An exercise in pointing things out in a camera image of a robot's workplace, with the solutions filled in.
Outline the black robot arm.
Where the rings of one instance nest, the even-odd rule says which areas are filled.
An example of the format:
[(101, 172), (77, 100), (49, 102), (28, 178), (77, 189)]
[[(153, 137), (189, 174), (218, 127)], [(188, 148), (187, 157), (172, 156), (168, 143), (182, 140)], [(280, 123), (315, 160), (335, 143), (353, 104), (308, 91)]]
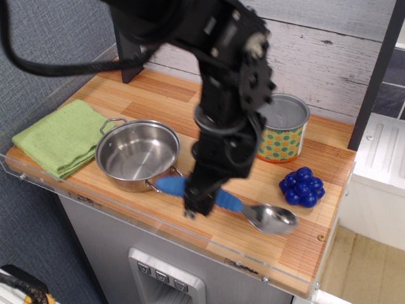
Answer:
[(221, 186), (246, 178), (265, 127), (259, 108), (275, 88), (267, 64), (268, 29), (239, 1), (110, 1), (117, 27), (155, 51), (168, 43), (192, 53), (202, 78), (194, 114), (199, 140), (185, 211), (207, 215)]

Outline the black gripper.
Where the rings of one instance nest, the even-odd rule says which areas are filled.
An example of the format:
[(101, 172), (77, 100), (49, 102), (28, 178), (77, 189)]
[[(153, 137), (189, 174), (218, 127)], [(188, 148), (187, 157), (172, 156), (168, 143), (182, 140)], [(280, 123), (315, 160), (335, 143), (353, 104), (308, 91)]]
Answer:
[(209, 215), (217, 190), (229, 179), (249, 175), (262, 130), (262, 126), (245, 126), (225, 134), (218, 130), (200, 130), (199, 140), (192, 150), (196, 163), (184, 194), (186, 217), (194, 219), (197, 212)]

